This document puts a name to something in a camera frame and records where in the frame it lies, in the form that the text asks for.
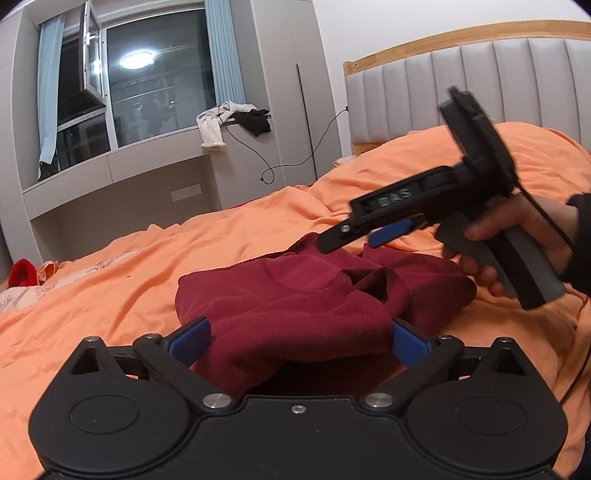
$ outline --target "orange bedsheet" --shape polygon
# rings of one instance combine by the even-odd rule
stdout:
[[[591,157],[574,141],[527,124],[498,129],[531,192],[564,200],[590,189]],[[284,250],[305,233],[343,220],[349,199],[458,158],[445,127],[407,135],[334,169],[311,187],[284,188],[166,230],[152,226],[65,264],[34,303],[0,315],[3,478],[29,480],[41,472],[27,437],[28,416],[82,337],[100,335],[108,344],[124,345],[145,332],[169,333],[178,327],[173,301],[180,276]],[[358,252],[361,245],[360,240],[348,248]],[[432,229],[391,246],[440,254]],[[573,290],[533,312],[481,290],[447,331],[470,345],[514,337],[560,398],[589,347],[591,310],[586,297]],[[582,454],[591,419],[590,374],[585,372],[566,403],[569,436],[556,464],[561,475],[570,474]]]

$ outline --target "wooden headboard frame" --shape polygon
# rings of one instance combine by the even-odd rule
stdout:
[[[345,76],[421,53],[482,41],[520,37],[591,40],[591,23],[571,20],[529,20],[462,28],[461,30],[445,32],[404,43],[397,47],[374,53],[360,60],[347,61],[344,64]],[[380,143],[353,144],[352,151],[354,155],[361,155],[380,145]]]

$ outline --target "power cord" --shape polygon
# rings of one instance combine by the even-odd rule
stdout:
[[[558,225],[556,225],[556,222],[552,220],[550,215],[548,215],[548,213],[546,213],[546,211],[540,206],[540,204],[535,201],[535,198],[533,198],[532,195],[525,188],[523,188],[523,185],[519,182],[519,180],[517,181],[517,188],[527,199],[527,201],[530,202],[533,205],[533,207],[540,213],[544,220],[546,220],[546,222],[548,222],[548,224],[556,231],[556,233],[560,235],[560,238],[562,238],[562,240],[564,240],[564,243],[568,245],[571,252],[574,252],[573,241],[564,232],[564,230],[562,230]]]
[[[552,220],[550,215],[548,215],[548,213],[541,207],[541,205],[535,201],[535,199],[532,197],[532,195],[525,188],[523,188],[523,185],[519,181],[517,181],[517,188],[520,190],[522,195],[533,205],[533,207],[540,213],[540,215],[544,218],[544,220],[546,220],[546,222],[548,222],[548,224],[556,231],[556,233],[560,235],[560,238],[562,238],[562,240],[564,240],[564,243],[566,243],[568,245],[570,250],[574,252],[573,241],[564,232],[564,230],[562,230],[556,224],[556,222],[554,220]],[[579,383],[579,380],[581,380],[581,377],[583,376],[583,372],[585,371],[585,368],[587,367],[587,364],[589,363],[589,358],[591,358],[591,345],[589,346],[589,349],[587,350],[587,357],[585,357],[583,365],[581,365],[581,368],[578,371],[573,382],[569,385],[566,393],[560,399],[561,406],[564,405],[564,403],[569,399],[570,394],[573,392],[575,386]]]
[[[230,132],[228,125],[224,125],[224,127],[226,127],[227,132],[230,134],[230,136],[236,140],[238,143],[244,145],[247,149],[253,151],[255,154],[257,154],[259,156],[259,158],[265,163],[265,165],[267,166],[267,168],[265,170],[262,171],[261,173],[261,181],[265,184],[265,185],[270,185],[275,181],[275,172],[274,170],[276,168],[283,168],[283,167],[299,167],[300,165],[303,165],[304,163],[306,163],[309,159],[311,159],[314,154],[316,153],[316,151],[318,150],[320,144],[322,143],[322,141],[324,140],[324,137],[326,136],[326,134],[328,133],[330,126],[334,123],[335,120],[337,120],[337,118],[339,117],[340,114],[342,114],[343,112],[348,112],[349,111],[349,107],[345,107],[343,108],[339,113],[337,113],[337,115],[329,122],[328,127],[326,127],[326,130],[324,130],[324,133],[322,134],[322,136],[320,137],[320,140],[318,141],[318,144],[316,145],[316,148],[312,151],[312,154],[305,160],[301,161],[300,163],[293,163],[293,164],[287,164],[287,165],[276,165],[274,167],[271,167],[269,165],[269,162],[265,159],[265,157],[263,157],[259,152],[257,152],[254,148],[252,148],[250,145],[247,145],[246,143],[238,140],[236,137],[234,137],[234,135],[232,134],[232,132]],[[266,181],[265,180],[265,173],[267,173],[268,171],[271,172],[271,181]]]

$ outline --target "red object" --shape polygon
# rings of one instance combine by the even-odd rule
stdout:
[[[21,258],[10,269],[8,287],[34,287],[37,285],[37,269],[29,260]]]
[[[322,255],[310,233],[285,252],[181,277],[181,324],[205,315],[212,344],[193,370],[240,398],[363,395],[398,365],[393,317],[429,335],[476,294],[458,266],[429,255],[365,245],[359,257]]]

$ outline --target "metal screw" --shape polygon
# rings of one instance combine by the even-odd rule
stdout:
[[[293,405],[291,408],[291,412],[297,414],[306,413],[306,410],[307,408],[303,405]]]
[[[387,393],[370,393],[365,397],[365,403],[372,408],[385,408],[392,405],[394,399]]]
[[[203,397],[203,405],[212,410],[226,408],[230,403],[232,399],[225,393],[210,393]]]

